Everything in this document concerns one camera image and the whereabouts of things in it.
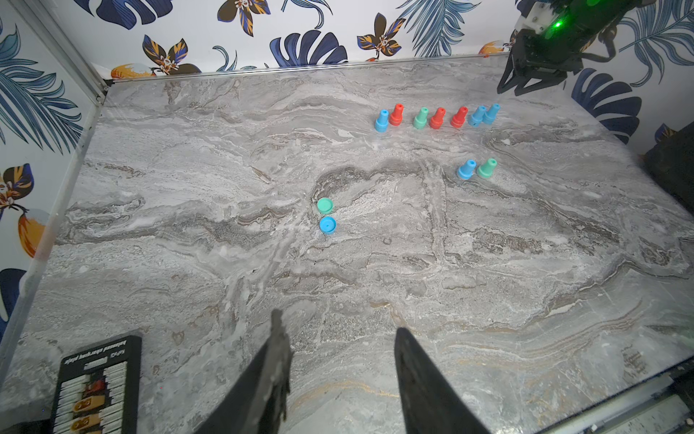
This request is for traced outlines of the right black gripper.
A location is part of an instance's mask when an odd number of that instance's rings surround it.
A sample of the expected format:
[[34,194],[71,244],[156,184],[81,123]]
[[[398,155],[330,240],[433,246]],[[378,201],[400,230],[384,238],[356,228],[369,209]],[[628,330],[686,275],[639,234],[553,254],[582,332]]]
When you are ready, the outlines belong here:
[[569,72],[576,73],[583,68],[579,54],[569,52],[553,59],[543,43],[545,38],[533,30],[523,29],[516,35],[509,54],[497,93],[512,90],[515,96],[522,96],[537,90],[560,85]]

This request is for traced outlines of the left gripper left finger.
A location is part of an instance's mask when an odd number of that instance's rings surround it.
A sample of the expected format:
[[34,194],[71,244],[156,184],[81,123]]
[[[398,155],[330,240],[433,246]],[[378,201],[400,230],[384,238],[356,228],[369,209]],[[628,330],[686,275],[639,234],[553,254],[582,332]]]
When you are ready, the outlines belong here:
[[277,433],[287,419],[293,359],[283,312],[271,312],[270,335],[198,433]]

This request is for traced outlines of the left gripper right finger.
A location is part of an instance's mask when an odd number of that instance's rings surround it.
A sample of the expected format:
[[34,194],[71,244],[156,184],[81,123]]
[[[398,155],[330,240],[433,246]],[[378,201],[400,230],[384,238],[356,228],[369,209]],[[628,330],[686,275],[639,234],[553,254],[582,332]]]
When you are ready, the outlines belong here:
[[458,397],[415,336],[397,330],[394,345],[405,429],[408,433],[487,433]]

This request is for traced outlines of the green stamp body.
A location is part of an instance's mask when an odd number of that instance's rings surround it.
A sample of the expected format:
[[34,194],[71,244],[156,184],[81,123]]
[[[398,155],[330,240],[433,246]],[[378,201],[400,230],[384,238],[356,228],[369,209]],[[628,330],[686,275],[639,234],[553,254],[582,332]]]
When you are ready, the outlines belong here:
[[419,113],[413,120],[413,126],[415,129],[423,129],[428,124],[428,108],[423,107],[420,109]]
[[489,179],[493,176],[495,168],[497,167],[497,161],[494,158],[489,158],[484,164],[480,164],[477,168],[477,175],[483,179]]

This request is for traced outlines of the blue stamp cap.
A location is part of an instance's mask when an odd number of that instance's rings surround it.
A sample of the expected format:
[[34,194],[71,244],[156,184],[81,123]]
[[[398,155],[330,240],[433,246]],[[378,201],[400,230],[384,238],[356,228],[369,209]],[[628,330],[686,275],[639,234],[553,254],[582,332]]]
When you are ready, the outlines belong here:
[[319,229],[324,234],[333,234],[336,228],[337,222],[331,216],[324,216],[319,222]]

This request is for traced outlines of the green stamp cap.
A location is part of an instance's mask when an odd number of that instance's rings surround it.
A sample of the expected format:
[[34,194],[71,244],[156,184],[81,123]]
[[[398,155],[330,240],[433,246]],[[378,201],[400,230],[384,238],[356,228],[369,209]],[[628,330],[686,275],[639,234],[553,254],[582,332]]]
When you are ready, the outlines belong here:
[[334,211],[334,202],[327,197],[322,197],[316,202],[316,208],[322,215],[329,215]]

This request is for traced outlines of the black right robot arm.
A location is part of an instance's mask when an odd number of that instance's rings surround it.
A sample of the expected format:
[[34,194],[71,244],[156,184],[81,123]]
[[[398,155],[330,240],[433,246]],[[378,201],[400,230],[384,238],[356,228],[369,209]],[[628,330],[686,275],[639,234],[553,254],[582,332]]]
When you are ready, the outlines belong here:
[[625,15],[651,1],[520,1],[520,18],[497,92],[522,96],[558,86],[583,61],[616,57],[616,27]]

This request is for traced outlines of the black card with labels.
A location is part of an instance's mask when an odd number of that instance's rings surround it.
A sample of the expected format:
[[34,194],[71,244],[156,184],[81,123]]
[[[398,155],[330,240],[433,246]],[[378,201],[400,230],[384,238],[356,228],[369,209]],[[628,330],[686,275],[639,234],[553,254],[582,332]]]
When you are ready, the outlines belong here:
[[50,432],[137,431],[142,338],[112,338],[61,360]]

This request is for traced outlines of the black plastic tool case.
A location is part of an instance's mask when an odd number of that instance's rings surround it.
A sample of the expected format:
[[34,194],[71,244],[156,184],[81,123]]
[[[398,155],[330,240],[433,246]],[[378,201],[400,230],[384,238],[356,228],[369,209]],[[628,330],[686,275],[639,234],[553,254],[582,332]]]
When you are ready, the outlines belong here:
[[654,147],[643,157],[646,172],[693,213],[693,123],[679,131],[662,124],[654,138]]

